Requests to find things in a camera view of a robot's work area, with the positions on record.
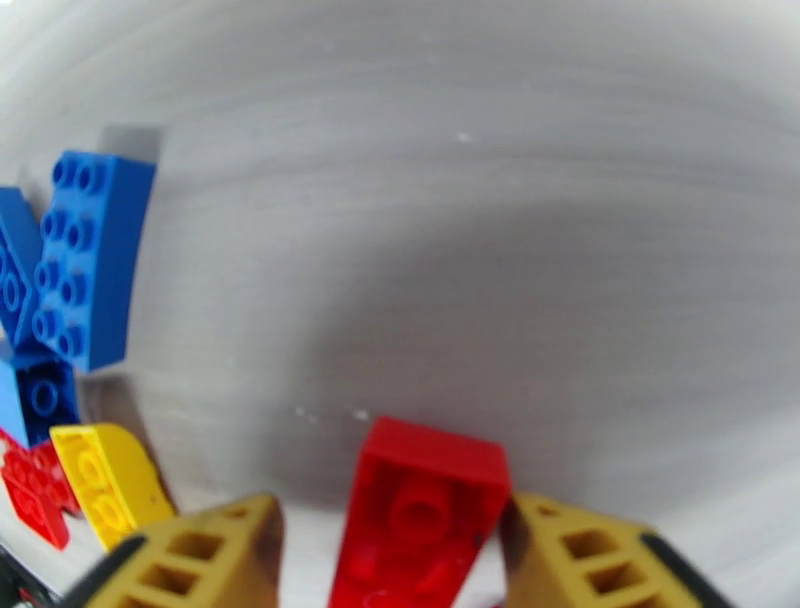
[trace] gray surface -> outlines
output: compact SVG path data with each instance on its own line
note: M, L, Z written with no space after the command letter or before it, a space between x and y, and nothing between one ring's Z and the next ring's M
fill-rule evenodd
M129 360L85 407L182 508L285 497L287 606L393 414L789 608L798 31L788 0L16 0L0 179L41 209L63 148L159 144Z

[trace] yellow lego brick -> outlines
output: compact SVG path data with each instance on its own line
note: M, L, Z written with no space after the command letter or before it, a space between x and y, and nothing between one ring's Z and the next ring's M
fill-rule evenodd
M175 515L142 445L115 424L50 429L61 466L100 542L111 549L134 530Z
M643 541L652 538L658 537L647 526L543 496L516 494L501 525L506 607L727 606L721 599L722 603L701 602Z
M61 608L276 608L278 500L255 495L153 524L120 544Z

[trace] lego brick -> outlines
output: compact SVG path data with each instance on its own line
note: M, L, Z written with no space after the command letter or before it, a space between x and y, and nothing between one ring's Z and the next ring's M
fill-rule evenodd
M53 169L34 272L35 337L83 371L125 358L136 256L156 167L67 151Z
M5 454L3 483L17 517L56 549L69 541L64 516L45 494L47 476L18 452Z
M130 432L115 424L50 429L64 473L106 549L175 514L158 472Z
M42 238L30 205L17 188L0 188L0 321L11 344L27 350L37 345L32 317L39 302L34 268Z
M64 470L61 468L61 462L58 460L52 441L48 440L32 450L26 450L14 441L10 435L0 430L0 443L3 444L4 459L12 452L16 453L19 458L24 459L36 471L44 475L46 480L46 484L43 486L44 496L53 505L72 515L80 513L80 505L67 481L66 475L64 475Z
M255 495L154 524L118 545L61 608L276 608L278 500Z
M445 608L511 491L499 445L378 419L359 459L329 608Z
M638 523L516 494L501 525L505 605L731 608L696 573L686 577L685 562L673 569L674 561L651 550L646 541L654 537L651 528Z
M0 340L0 428L25 448L49 441L50 427L78 422L72 368L52 353L14 354Z

